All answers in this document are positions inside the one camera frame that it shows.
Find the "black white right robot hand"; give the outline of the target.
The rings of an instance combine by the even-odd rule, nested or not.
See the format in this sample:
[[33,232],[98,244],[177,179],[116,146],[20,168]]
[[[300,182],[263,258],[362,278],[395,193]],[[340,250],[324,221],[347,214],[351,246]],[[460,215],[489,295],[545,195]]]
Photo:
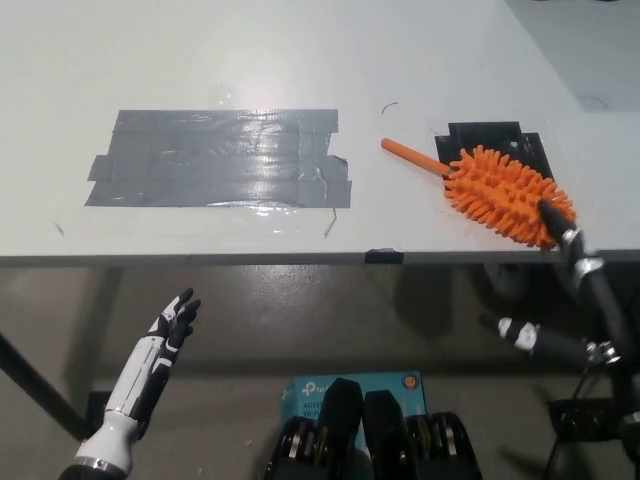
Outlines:
[[534,358],[548,358],[578,368],[596,368],[612,383],[617,436],[627,456],[639,459],[639,335],[623,313],[605,275],[604,260],[589,254],[582,231],[546,200],[537,210],[560,248],[578,297],[600,315],[606,332],[602,342],[572,340],[530,322],[480,316],[480,324],[513,347]]

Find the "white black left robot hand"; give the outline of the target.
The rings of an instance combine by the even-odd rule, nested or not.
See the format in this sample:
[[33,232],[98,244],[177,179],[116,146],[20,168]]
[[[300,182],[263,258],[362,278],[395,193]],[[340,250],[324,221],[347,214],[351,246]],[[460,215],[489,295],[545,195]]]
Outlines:
[[102,425],[76,452],[62,479],[126,479],[132,450],[149,426],[201,305],[193,290],[177,295],[136,343],[106,403]]

